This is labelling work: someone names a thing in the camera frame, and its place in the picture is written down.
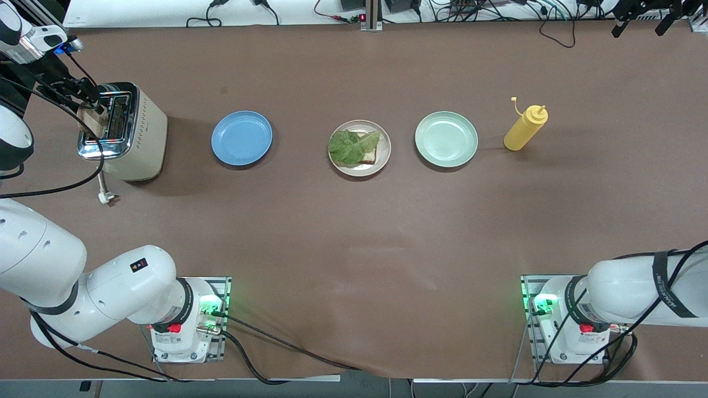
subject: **yellow bottle cap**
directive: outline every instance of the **yellow bottle cap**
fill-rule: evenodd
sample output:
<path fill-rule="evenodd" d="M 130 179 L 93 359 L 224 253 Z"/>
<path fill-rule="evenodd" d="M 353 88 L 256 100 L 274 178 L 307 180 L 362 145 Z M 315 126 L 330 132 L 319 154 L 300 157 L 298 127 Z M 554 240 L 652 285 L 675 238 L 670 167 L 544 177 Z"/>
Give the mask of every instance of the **yellow bottle cap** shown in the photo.
<path fill-rule="evenodd" d="M 524 116 L 526 116 L 527 120 L 531 123 L 542 125 L 548 121 L 548 111 L 546 110 L 546 105 L 531 105 L 524 112 Z"/>

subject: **brown tabletop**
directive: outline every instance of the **brown tabletop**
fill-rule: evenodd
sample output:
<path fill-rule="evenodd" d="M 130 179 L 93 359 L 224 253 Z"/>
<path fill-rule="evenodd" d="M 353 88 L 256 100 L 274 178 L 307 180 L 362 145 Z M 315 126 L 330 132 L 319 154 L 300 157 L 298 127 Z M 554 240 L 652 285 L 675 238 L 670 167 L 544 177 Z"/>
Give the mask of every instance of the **brown tabletop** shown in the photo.
<path fill-rule="evenodd" d="M 586 273 L 706 238 L 708 42 L 684 22 L 657 38 L 655 24 L 613 39 L 612 23 L 578 23 L 572 50 L 536 23 L 80 32 L 77 58 L 96 80 L 133 81 L 169 116 L 162 173 L 133 184 L 109 176 L 121 196 L 111 208 L 96 182 L 20 202 L 84 241 L 87 271 L 155 244 L 179 275 L 232 276 L 233 314 L 320 355 L 389 377 L 507 378 L 525 321 L 520 275 Z M 567 24 L 548 29 L 570 40 Z M 517 119 L 511 96 L 550 114 L 517 153 L 502 145 Z M 243 109 L 266 116 L 275 139 L 257 165 L 235 169 L 217 161 L 210 136 Z M 425 163 L 413 143 L 437 110 L 467 116 L 479 133 L 474 158 L 452 172 Z M 326 152 L 352 119 L 380 124 L 393 146 L 362 181 L 333 169 Z M 3 192 L 91 172 L 71 119 L 34 98 L 26 120 L 36 152 Z M 112 377 L 41 346 L 20 300 L 0 300 L 1 378 Z M 637 331 L 623 379 L 708 381 L 708 331 Z M 267 377 L 338 371 L 236 335 Z M 150 361 L 127 320 L 89 345 Z M 230 345 L 223 363 L 164 368 L 249 376 Z M 544 378 L 568 372 L 549 367 Z M 526 352 L 518 376 L 531 375 Z"/>

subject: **mustard bottle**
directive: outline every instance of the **mustard bottle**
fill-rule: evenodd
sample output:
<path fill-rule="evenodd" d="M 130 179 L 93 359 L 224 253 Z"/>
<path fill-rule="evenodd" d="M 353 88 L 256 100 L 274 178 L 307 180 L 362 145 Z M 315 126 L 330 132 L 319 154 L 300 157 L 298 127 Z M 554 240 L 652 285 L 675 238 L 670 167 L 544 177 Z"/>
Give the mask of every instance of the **mustard bottle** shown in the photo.
<path fill-rule="evenodd" d="M 548 111 L 546 111 L 546 105 L 531 105 L 524 113 L 521 113 L 519 108 L 516 108 L 516 97 L 512 97 L 511 101 L 514 102 L 514 109 L 520 117 L 504 136 L 504 146 L 512 151 L 518 151 L 548 121 Z"/>

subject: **blue plate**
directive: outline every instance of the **blue plate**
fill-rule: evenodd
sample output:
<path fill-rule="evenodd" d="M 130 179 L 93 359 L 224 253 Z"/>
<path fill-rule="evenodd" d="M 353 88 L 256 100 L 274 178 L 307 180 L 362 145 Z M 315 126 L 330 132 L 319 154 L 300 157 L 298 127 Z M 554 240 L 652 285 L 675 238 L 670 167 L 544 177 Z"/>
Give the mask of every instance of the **blue plate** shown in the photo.
<path fill-rule="evenodd" d="M 263 157 L 273 143 L 273 129 L 260 113 L 240 110 L 214 128 L 212 150 L 219 160 L 245 166 Z"/>

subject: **white plate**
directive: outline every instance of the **white plate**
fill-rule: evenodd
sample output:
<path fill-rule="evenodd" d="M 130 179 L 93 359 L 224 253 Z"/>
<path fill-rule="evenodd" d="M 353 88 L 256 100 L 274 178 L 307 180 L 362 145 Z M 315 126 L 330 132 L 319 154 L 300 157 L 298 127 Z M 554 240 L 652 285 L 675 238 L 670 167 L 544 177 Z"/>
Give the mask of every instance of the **white plate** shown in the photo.
<path fill-rule="evenodd" d="M 334 130 L 332 135 L 341 130 L 349 130 L 351 132 L 380 131 L 381 137 L 379 138 L 379 143 L 376 146 L 376 162 L 374 164 L 342 164 L 338 161 L 332 160 L 332 156 L 329 156 L 329 160 L 339 171 L 347 174 L 348 176 L 366 177 L 383 169 L 384 165 L 389 161 L 389 157 L 391 156 L 391 140 L 389 139 L 389 135 L 386 134 L 386 130 L 378 124 L 370 122 L 369 120 L 352 120 L 337 127 L 337 130 Z"/>

